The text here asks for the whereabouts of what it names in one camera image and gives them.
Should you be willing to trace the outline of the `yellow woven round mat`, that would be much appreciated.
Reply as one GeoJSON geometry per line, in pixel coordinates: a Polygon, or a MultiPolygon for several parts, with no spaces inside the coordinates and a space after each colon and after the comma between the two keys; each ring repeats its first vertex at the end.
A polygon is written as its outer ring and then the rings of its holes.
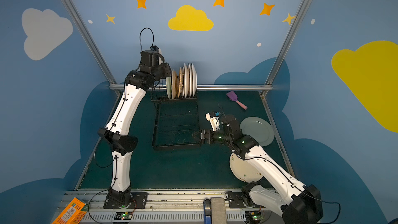
{"type": "Polygon", "coordinates": [[[182,87],[183,87],[183,68],[179,68],[179,75],[178,75],[178,87],[177,87],[177,97],[180,98],[182,94],[182,87]]]}

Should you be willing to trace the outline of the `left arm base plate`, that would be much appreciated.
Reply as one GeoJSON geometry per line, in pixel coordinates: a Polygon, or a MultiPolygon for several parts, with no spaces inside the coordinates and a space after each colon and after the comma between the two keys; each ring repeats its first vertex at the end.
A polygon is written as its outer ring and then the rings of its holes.
{"type": "Polygon", "coordinates": [[[147,192],[130,192],[121,197],[108,195],[103,209],[144,209],[148,198],[147,192]]]}

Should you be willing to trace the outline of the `pale green flower plate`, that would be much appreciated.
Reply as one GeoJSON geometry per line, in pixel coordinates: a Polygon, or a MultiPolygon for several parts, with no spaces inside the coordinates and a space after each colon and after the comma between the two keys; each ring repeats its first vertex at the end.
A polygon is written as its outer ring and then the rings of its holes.
{"type": "Polygon", "coordinates": [[[167,77],[166,79],[166,91],[168,99],[172,98],[172,78],[167,77]]]}

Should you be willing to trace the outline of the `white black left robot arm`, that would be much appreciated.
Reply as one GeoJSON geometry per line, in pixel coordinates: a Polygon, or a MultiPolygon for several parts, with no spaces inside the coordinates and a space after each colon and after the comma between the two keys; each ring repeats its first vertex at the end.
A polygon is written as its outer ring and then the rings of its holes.
{"type": "Polygon", "coordinates": [[[157,46],[142,51],[138,69],[130,71],[124,80],[123,94],[114,115],[106,127],[98,130],[112,151],[113,180],[107,200],[113,201],[116,208],[126,208],[132,202],[131,156],[138,144],[137,137],[129,136],[133,117],[147,91],[169,76],[171,68],[157,46]]]}

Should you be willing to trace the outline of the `cream floral sprig plate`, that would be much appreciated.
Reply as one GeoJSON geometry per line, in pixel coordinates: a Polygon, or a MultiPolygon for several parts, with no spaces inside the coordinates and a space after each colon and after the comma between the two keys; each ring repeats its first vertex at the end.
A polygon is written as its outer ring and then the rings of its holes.
{"type": "Polygon", "coordinates": [[[231,154],[229,163],[232,173],[243,182],[251,183],[263,178],[263,175],[255,167],[250,165],[247,161],[240,159],[234,153],[231,154]]]}

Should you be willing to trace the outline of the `pale green plain plate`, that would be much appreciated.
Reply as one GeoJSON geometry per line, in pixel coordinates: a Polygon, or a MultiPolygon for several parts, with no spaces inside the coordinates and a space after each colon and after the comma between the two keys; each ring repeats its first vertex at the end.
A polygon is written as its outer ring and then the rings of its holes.
{"type": "Polygon", "coordinates": [[[260,146],[270,145],[275,137],[272,126],[264,119],[259,117],[245,118],[240,128],[243,134],[251,136],[260,146]]]}

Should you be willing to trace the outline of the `dark blue plate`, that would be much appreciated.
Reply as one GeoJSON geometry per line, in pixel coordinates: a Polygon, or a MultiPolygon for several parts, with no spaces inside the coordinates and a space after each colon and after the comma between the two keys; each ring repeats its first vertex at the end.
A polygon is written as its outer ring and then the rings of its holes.
{"type": "Polygon", "coordinates": [[[177,73],[175,70],[172,70],[172,99],[175,99],[177,96],[177,73]]]}

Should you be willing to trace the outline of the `black wire dish rack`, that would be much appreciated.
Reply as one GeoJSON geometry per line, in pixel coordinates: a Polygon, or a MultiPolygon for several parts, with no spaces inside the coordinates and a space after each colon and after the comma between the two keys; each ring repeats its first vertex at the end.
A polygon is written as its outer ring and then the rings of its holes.
{"type": "Polygon", "coordinates": [[[169,99],[166,91],[150,92],[156,109],[152,148],[158,151],[199,147],[193,135],[200,130],[197,98],[169,99]]]}

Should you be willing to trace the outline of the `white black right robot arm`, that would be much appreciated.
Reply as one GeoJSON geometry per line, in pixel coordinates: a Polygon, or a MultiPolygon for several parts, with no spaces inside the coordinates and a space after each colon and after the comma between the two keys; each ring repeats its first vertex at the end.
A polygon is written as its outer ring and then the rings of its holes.
{"type": "Polygon", "coordinates": [[[279,215],[286,224],[316,224],[323,217],[320,191],[306,186],[278,165],[251,136],[243,134],[233,115],[206,115],[212,128],[192,134],[201,144],[225,144],[243,161],[257,169],[275,192],[250,182],[242,189],[247,206],[260,205],[279,215]]]}

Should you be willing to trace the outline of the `white cloud emblem plate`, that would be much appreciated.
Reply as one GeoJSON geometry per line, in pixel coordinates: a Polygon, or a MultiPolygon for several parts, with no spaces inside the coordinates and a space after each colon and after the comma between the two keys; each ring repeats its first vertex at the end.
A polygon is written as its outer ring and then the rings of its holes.
{"type": "Polygon", "coordinates": [[[189,69],[186,64],[184,64],[184,97],[189,97],[190,90],[190,79],[189,79],[189,69]]]}

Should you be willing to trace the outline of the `orange sunburst plate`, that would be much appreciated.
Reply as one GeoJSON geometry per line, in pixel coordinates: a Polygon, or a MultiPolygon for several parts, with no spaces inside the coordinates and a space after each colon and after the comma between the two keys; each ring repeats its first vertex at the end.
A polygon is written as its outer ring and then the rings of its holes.
{"type": "Polygon", "coordinates": [[[182,97],[185,98],[186,97],[186,64],[183,65],[182,68],[182,97]]]}
{"type": "Polygon", "coordinates": [[[191,98],[191,97],[193,97],[193,70],[192,70],[192,63],[189,63],[188,69],[189,69],[189,83],[190,83],[189,98],[191,98]]]}

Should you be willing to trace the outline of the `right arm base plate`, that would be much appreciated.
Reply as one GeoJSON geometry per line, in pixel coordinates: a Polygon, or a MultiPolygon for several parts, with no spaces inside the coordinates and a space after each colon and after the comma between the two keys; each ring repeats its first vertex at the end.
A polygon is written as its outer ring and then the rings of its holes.
{"type": "Polygon", "coordinates": [[[251,208],[254,206],[250,198],[243,192],[227,191],[226,198],[229,208],[251,208]]]}

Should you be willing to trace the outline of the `green rim lettered plate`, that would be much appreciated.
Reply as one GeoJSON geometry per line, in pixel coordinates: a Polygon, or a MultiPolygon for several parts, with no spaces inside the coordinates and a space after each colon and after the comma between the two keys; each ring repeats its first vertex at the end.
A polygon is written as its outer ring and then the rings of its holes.
{"type": "Polygon", "coordinates": [[[193,95],[192,96],[196,96],[196,93],[197,93],[197,72],[196,72],[196,69],[195,69],[194,65],[191,64],[191,66],[192,66],[192,81],[193,81],[193,86],[192,86],[193,95]]]}

